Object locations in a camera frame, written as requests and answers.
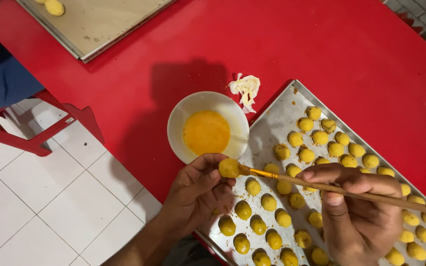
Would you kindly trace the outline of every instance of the beaten egg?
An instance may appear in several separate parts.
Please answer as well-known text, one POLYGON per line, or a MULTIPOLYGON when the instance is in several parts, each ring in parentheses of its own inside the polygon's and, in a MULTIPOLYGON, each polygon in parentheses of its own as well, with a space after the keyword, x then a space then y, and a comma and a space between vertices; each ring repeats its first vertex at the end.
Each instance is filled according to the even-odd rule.
POLYGON ((230 124, 217 112, 198 111, 186 120, 182 136, 186 146, 198 156, 221 153, 230 142, 230 124))

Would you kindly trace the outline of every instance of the red table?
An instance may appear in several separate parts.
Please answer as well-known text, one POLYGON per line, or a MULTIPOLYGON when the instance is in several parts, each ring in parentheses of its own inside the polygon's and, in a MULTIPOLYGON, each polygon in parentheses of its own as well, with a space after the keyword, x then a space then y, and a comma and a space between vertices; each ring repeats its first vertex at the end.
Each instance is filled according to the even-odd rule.
POLYGON ((377 0, 178 0, 86 65, 0 0, 0 42, 62 103, 89 106, 105 147, 161 202, 183 166, 172 108, 230 95, 238 72, 261 79, 258 114, 299 79, 426 195, 426 42, 377 0))

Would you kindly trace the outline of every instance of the white bowl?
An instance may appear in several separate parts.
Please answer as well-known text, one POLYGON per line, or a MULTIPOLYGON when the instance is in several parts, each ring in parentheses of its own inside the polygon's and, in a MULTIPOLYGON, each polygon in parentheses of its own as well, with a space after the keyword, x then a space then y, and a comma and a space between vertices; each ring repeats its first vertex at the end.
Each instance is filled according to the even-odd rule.
POLYGON ((183 98, 172 110, 167 123, 167 137, 170 148, 184 163, 189 164, 198 155, 185 144, 182 130, 187 118, 193 113, 211 110, 221 114, 230 124, 231 137, 222 154, 239 159, 246 150, 249 138, 249 124, 241 107, 231 98, 213 91, 200 91, 183 98))

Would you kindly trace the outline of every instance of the white tile floor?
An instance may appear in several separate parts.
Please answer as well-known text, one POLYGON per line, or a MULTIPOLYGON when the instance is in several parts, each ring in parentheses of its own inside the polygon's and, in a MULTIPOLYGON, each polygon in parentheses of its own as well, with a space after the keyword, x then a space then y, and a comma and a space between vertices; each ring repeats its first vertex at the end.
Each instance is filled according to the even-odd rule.
MULTIPOLYGON (((0 118, 31 138, 65 113, 24 100, 0 118)), ((0 143, 0 266, 98 266, 127 243, 161 204, 74 122, 39 157, 0 143)))

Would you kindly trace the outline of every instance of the baking tray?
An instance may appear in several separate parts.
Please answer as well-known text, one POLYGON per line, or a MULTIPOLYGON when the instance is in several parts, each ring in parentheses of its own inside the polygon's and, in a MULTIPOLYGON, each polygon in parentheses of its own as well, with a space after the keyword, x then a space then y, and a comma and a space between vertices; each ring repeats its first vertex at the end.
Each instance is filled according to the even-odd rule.
POLYGON ((70 54, 84 63, 166 9, 175 0, 59 0, 60 17, 35 0, 17 0, 70 54))
MULTIPOLYGON (((302 170, 311 163, 305 164, 299 161, 298 147, 293 148, 287 141, 287 136, 291 131, 299 132, 297 120, 301 117, 306 117, 305 110, 309 106, 317 106, 322 110, 320 121, 325 118, 330 118, 336 121, 337 129, 329 136, 329 141, 333 140, 334 134, 338 131, 345 132, 349 135, 351 142, 361 144, 367 153, 375 154, 379 158, 380 166, 386 166, 394 170, 395 178, 401 183, 406 183, 411 187, 411 195, 417 195, 425 199, 426 197, 420 193, 406 178, 404 178, 394 167, 382 158, 374 149, 372 149, 363 139, 361 139, 353 130, 351 130, 343 121, 340 120, 333 112, 331 112, 320 100, 318 100, 307 88, 299 81, 292 81, 289 86, 277 97, 277 99, 267 108, 250 127, 249 143, 245 153, 240 158, 240 163, 251 166, 257 169, 263 169, 267 163, 275 163, 281 169, 281 174, 285 174, 285 167, 289 164, 295 164, 302 170), (273 153, 273 146, 279 143, 286 144, 291 156, 289 159, 280 161, 277 160, 273 153)), ((337 158, 329 157, 327 146, 314 145, 310 137, 315 130, 320 130, 319 121, 315 121, 314 128, 303 135, 303 143, 315 152, 315 157, 322 156, 331 162, 337 162, 337 158)), ((348 148, 345 147, 345 154, 348 154, 348 148)), ((358 158, 358 165, 363 166, 362 160, 358 158)), ((376 173, 375 168, 371 168, 372 173, 376 173)), ((294 210, 289 203, 288 195, 280 195, 276 190, 276 180, 266 178, 255 178, 260 184, 262 191, 251 196, 246 192, 245 184, 253 177, 240 177, 237 179, 236 186, 233 188, 234 198, 225 200, 220 204, 220 215, 212 216, 207 224, 199 230, 199 236, 223 259, 228 265, 247 265, 253 266, 252 260, 254 252, 257 249, 263 249, 271 258, 273 265, 283 265, 280 260, 280 253, 283 248, 290 248, 294 251, 299 259, 299 265, 315 265, 311 261, 311 251, 314 247, 319 247, 325 251, 326 245, 322 240, 323 228, 317 229, 308 223, 307 217, 310 212, 321 212, 321 197, 319 191, 308 192, 303 190, 301 186, 293 185, 291 194, 300 193, 304 196, 306 205, 300 210, 294 210), (261 197, 264 194, 270 194, 277 200, 277 208, 286 210, 292 217, 292 225, 288 228, 283 228, 275 221, 275 212, 265 211, 261 207, 261 197), (249 227, 250 220, 243 221, 234 213, 234 206, 245 200, 252 208, 252 215, 259 215, 266 223, 268 230, 276 230, 282 237, 283 246, 278 250, 272 250, 266 242, 266 234, 261 236, 252 232, 249 227), (251 250, 246 255, 241 255, 234 250, 234 236, 226 237, 219 231, 218 221, 222 215, 229 215, 236 224, 236 233, 234 236, 243 233, 247 236, 251 244, 251 250), (294 241, 294 233, 297 230, 306 230, 313 239, 313 244, 308 249, 299 248, 294 241)), ((426 223, 421 220, 420 212, 414 212, 420 219, 420 225, 426 228, 426 223)), ((404 227, 411 232, 415 232, 415 226, 407 224, 404 227)), ((426 243, 421 242, 415 237, 415 242, 426 249, 426 243)), ((411 259, 406 253, 406 244, 396 242, 395 248, 405 257, 405 261, 409 266, 424 265, 425 261, 417 261, 411 259)), ((391 266, 386 259, 382 258, 379 261, 381 266, 391 266)))

